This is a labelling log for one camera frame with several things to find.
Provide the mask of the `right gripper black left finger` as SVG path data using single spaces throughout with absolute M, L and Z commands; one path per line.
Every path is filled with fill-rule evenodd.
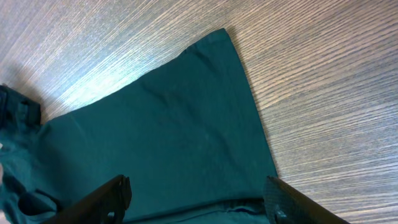
M 131 200 L 129 178 L 117 175 L 44 224 L 119 224 Z

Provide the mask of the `black t-shirt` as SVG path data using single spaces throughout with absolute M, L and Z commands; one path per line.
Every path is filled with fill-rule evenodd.
M 224 29 L 88 106 L 1 126 L 1 165 L 11 223 L 40 223 L 119 174 L 125 223 L 267 223 L 262 191 L 277 173 Z

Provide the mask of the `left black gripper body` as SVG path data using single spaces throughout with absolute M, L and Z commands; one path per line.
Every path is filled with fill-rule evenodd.
M 41 107 L 38 102 L 1 85 L 1 126 L 7 123 L 38 126 L 40 122 Z

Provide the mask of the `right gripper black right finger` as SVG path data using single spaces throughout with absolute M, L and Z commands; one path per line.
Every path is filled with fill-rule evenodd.
M 267 177 L 263 198 L 270 223 L 349 224 L 278 177 Z

